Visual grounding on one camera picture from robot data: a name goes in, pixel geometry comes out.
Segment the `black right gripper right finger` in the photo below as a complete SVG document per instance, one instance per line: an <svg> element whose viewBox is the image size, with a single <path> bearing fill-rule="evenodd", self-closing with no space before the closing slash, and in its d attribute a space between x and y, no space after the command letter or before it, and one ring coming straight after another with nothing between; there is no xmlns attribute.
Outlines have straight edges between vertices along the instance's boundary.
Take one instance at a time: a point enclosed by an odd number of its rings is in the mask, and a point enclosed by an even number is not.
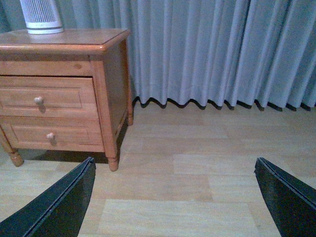
<svg viewBox="0 0 316 237"><path fill-rule="evenodd" d="M265 158L257 158L254 173L280 235L314 237L316 190Z"/></svg>

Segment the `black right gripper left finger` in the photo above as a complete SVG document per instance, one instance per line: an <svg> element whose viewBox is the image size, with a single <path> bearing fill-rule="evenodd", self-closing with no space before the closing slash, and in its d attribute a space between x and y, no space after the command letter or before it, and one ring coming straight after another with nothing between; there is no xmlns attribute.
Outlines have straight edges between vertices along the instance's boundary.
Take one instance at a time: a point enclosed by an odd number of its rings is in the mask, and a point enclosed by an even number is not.
<svg viewBox="0 0 316 237"><path fill-rule="evenodd" d="M3 220L2 237L76 237L88 209L96 174L88 157L26 206Z"/></svg>

